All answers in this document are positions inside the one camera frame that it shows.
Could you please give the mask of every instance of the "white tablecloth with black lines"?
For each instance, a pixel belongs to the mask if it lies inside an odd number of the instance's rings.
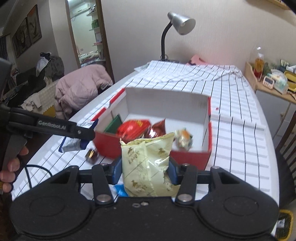
[[[126,86],[211,96],[213,146],[206,170],[213,165],[220,166],[271,195],[270,162],[265,140],[265,132],[269,130],[261,125],[253,90],[239,69],[229,65],[191,66],[151,61],[147,69],[129,79],[78,123],[91,120],[103,107],[108,107],[112,96]],[[91,169],[93,165],[86,162],[84,156],[94,144],[90,142],[83,151],[60,153],[58,148],[62,139],[53,145],[38,165],[49,169],[53,175],[72,165],[77,165],[80,169]],[[112,161],[99,156],[95,164]],[[32,186],[49,178],[45,171],[38,168],[29,168],[29,172]],[[17,179],[14,186],[13,199],[29,190],[27,178]],[[207,192],[206,184],[198,184],[195,199],[201,199]],[[82,185],[81,193],[88,199],[93,199],[92,184]]]

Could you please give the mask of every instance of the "pink puffer jacket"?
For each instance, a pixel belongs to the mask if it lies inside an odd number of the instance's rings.
[[[61,78],[55,89],[56,117],[68,120],[113,82],[104,66],[91,64]]]

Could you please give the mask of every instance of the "doorway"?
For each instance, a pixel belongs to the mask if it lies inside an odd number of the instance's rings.
[[[114,81],[101,0],[65,0],[78,67],[100,64]]]

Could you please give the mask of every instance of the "curtain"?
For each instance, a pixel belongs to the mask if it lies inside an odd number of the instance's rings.
[[[0,58],[8,60],[6,36],[0,38]]]

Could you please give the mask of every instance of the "desk lamp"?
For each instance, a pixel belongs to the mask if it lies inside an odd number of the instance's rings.
[[[170,19],[170,22],[165,27],[161,36],[161,61],[168,61],[168,59],[165,59],[165,36],[170,27],[174,26],[180,35],[186,35],[194,29],[196,23],[193,18],[173,12],[168,13],[168,18]]]

